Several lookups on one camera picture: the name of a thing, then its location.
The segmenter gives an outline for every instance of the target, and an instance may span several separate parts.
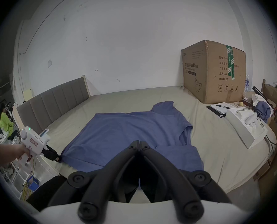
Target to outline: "white cloth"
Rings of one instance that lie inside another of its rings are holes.
[[[259,101],[264,101],[267,103],[267,105],[270,107],[271,109],[271,113],[270,113],[270,117],[272,117],[273,115],[273,108],[268,104],[268,102],[265,100],[265,98],[261,95],[257,95],[257,94],[254,94],[254,95],[251,95],[251,99],[252,99],[252,102],[253,102],[253,106],[256,107],[256,105],[258,104]]]

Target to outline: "paper document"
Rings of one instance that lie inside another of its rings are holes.
[[[216,106],[216,105],[222,105],[222,106],[225,106],[225,107],[230,107],[230,108],[236,108],[235,106],[233,105],[230,105],[226,102],[222,102],[222,103],[219,103],[219,104],[215,104],[215,105],[211,105],[211,107],[215,110],[217,110],[218,112],[220,112],[221,114],[226,114],[226,112],[228,111],[228,109],[226,108],[222,108],[222,107],[219,107],[219,106]]]

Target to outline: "human hand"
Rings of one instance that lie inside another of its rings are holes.
[[[17,159],[20,159],[24,153],[26,153],[29,158],[31,158],[30,150],[24,144],[12,145],[14,147],[14,154]]]

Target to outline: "blue container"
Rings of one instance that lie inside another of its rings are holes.
[[[33,192],[39,187],[39,181],[33,175],[27,180],[27,184]]]

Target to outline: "bed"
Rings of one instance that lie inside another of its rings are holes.
[[[149,111],[163,101],[174,101],[174,107],[193,125],[191,143],[204,162],[204,170],[226,193],[252,178],[269,158],[272,149],[267,140],[248,150],[225,118],[207,109],[183,86],[90,96],[47,126],[49,146],[60,154],[96,113]],[[269,139],[276,143],[275,134],[267,128]],[[65,177],[76,171],[65,163],[45,160]]]

